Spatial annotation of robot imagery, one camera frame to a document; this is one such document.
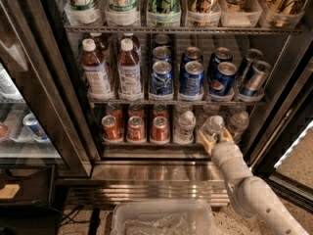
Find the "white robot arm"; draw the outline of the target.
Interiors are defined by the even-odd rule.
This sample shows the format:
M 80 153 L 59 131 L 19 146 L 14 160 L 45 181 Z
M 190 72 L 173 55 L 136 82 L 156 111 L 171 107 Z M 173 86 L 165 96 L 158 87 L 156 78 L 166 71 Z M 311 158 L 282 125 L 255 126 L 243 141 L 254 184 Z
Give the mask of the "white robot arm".
M 287 210 L 271 187 L 252 174 L 243 154 L 223 128 L 219 140 L 198 131 L 201 143 L 223 175 L 235 212 L 244 218 L 259 216 L 275 235 L 309 235 Z

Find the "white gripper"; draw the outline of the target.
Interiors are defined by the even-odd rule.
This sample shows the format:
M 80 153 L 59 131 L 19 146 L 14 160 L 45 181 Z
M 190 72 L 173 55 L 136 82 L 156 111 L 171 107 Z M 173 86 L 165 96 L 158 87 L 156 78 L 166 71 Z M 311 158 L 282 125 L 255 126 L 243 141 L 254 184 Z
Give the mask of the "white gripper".
M 234 144 L 233 137 L 226 127 L 220 133 L 219 141 L 210 136 L 205 136 L 198 131 L 199 139 L 204 149 L 211 154 L 211 159 L 224 177 L 245 177 L 246 163 L 239 147 Z

